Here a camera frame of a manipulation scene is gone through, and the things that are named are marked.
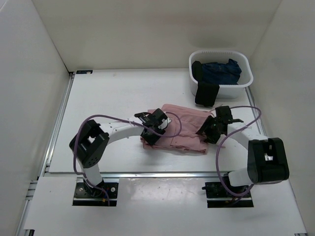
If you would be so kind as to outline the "pink trousers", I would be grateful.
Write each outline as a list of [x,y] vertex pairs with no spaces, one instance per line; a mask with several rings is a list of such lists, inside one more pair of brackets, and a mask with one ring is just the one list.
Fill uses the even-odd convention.
[[161,110],[168,112],[167,116],[171,119],[165,131],[165,135],[168,137],[160,137],[153,146],[141,139],[144,149],[175,150],[201,154],[208,151],[208,144],[204,142],[205,136],[197,135],[197,131],[207,117],[213,115],[211,112],[172,104],[164,104]]

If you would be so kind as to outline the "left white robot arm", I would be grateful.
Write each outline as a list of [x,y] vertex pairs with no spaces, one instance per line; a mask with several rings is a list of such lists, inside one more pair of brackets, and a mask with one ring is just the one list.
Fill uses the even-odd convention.
[[97,123],[94,119],[85,122],[70,141],[69,147],[81,167],[86,191],[93,197],[103,192],[103,179],[98,163],[109,144],[139,136],[148,144],[154,145],[166,134],[170,122],[171,118],[161,109],[152,113],[137,113],[126,120],[115,118],[113,122],[106,124]]

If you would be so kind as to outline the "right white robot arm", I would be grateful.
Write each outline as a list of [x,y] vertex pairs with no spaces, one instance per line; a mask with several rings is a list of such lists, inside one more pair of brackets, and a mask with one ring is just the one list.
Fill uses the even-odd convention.
[[205,141],[217,144],[215,165],[219,168],[219,154],[224,142],[232,138],[248,152],[247,166],[229,172],[226,178],[219,176],[221,191],[226,196],[242,197],[256,184],[277,183],[289,178],[290,172],[280,138],[270,138],[255,132],[251,124],[245,124],[232,115],[232,107],[220,106],[215,109],[216,116],[208,116],[197,131]]

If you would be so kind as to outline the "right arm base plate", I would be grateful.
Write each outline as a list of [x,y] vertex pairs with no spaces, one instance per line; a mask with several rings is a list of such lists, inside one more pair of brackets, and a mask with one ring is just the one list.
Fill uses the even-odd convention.
[[239,199],[226,191],[221,182],[205,182],[201,189],[206,193],[207,208],[254,207],[250,192]]

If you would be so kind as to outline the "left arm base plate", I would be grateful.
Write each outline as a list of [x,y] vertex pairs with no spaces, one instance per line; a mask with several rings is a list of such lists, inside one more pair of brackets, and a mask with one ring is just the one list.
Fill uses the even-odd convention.
[[84,181],[76,182],[72,205],[81,207],[115,207],[118,198],[118,182],[105,182],[103,189],[108,194],[101,190],[91,190]]

